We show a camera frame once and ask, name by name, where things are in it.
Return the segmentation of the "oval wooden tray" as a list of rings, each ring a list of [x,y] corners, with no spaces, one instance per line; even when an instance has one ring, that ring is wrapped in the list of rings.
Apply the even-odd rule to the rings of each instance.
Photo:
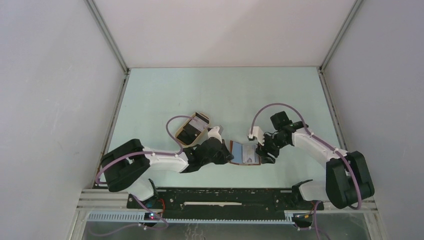
[[[183,147],[194,146],[201,139],[202,135],[210,128],[210,118],[202,112],[197,113],[201,113],[205,117],[209,118],[209,127],[203,131],[199,131],[189,125],[189,121],[192,119],[195,113],[190,116],[190,118],[176,131],[174,135],[174,137]]]

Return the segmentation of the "brown leather card holder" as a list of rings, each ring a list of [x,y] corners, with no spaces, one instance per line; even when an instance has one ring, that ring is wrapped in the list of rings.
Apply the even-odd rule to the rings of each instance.
[[[235,141],[230,142],[230,153],[233,159],[229,161],[230,164],[238,166],[260,166],[261,159],[256,153],[257,145],[254,143],[239,143]]]

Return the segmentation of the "silver VIP credit card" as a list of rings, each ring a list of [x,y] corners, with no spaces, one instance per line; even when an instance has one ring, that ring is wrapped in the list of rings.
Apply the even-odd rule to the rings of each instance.
[[[244,165],[257,165],[259,163],[256,148],[255,144],[242,145],[242,163]]]

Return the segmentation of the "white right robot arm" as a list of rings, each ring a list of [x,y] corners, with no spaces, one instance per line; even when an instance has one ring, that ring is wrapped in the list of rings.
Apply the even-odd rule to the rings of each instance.
[[[285,111],[271,116],[275,129],[264,132],[252,124],[247,137],[257,141],[255,152],[263,163],[273,164],[286,146],[302,149],[325,170],[324,180],[305,180],[293,185],[291,204],[304,209],[311,201],[329,201],[338,209],[361,206],[375,194],[375,187],[365,156],[359,151],[346,151],[316,136],[303,121],[293,122]]]

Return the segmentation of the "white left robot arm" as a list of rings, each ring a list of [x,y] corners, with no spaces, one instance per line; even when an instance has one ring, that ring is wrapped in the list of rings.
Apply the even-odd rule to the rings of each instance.
[[[145,208],[153,208],[158,194],[153,181],[143,176],[145,172],[192,173],[208,164],[225,165],[233,158],[225,141],[215,137],[181,152],[154,150],[144,147],[139,139],[131,139],[102,157],[95,182],[106,185],[112,193],[127,192]]]

